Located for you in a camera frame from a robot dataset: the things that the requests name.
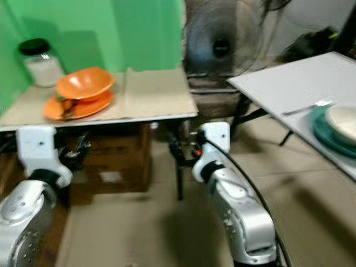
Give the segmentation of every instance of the white tabletop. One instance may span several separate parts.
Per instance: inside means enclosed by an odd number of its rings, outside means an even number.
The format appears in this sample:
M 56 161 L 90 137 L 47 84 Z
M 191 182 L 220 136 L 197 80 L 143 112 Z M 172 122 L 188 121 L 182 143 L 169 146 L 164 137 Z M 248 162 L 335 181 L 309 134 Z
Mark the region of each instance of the white tabletop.
M 86 126 L 112 123 L 158 121 L 190 118 L 197 115 L 184 70 L 114 74 L 111 91 L 114 101 L 108 108 L 92 116 L 67 122 L 51 121 L 43 116 L 46 101 L 54 88 L 30 87 L 0 117 L 0 132 L 17 130 L 22 125 L 52 125 L 56 127 Z
M 319 100 L 356 106 L 356 61 L 331 52 L 234 77 L 229 82 L 356 180 L 356 160 L 327 148 L 316 139 L 310 127 L 310 111 L 289 117 L 281 115 Z

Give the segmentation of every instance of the white bowl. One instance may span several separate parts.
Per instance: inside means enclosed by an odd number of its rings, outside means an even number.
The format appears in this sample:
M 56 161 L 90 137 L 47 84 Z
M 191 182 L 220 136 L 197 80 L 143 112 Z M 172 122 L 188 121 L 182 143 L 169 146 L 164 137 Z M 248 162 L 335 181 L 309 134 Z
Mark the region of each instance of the white bowl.
M 356 146 L 356 107 L 333 106 L 325 118 L 341 141 Z

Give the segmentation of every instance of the teal plate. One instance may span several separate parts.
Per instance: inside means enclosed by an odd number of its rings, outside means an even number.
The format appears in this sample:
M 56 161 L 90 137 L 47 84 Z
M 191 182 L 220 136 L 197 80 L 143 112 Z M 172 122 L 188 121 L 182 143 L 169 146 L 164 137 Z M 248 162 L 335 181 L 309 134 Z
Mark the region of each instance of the teal plate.
M 340 141 L 328 125 L 325 119 L 325 113 L 331 106 L 316 107 L 310 113 L 311 125 L 317 139 L 322 142 L 325 146 L 338 151 L 339 153 L 353 157 L 356 159 L 356 147 L 348 146 L 347 144 Z

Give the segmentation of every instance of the black jar lid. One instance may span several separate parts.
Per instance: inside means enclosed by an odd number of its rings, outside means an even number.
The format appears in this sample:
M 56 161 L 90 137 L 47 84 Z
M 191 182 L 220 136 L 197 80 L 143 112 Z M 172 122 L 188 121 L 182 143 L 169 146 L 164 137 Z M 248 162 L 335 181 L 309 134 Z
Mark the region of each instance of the black jar lid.
M 50 44 L 42 38 L 24 41 L 18 45 L 18 50 L 25 56 L 34 56 L 50 50 Z

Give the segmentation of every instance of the tiled floor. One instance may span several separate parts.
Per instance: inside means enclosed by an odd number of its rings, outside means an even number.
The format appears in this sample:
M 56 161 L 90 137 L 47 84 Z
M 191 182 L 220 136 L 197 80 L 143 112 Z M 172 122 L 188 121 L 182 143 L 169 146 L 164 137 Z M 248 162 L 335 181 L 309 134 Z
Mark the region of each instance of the tiled floor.
M 264 193 L 295 266 L 356 266 L 356 184 L 271 118 L 246 123 L 231 154 Z M 57 266 L 231 267 L 206 188 L 185 175 L 176 201 L 174 162 L 155 141 L 146 194 L 97 196 L 75 207 Z

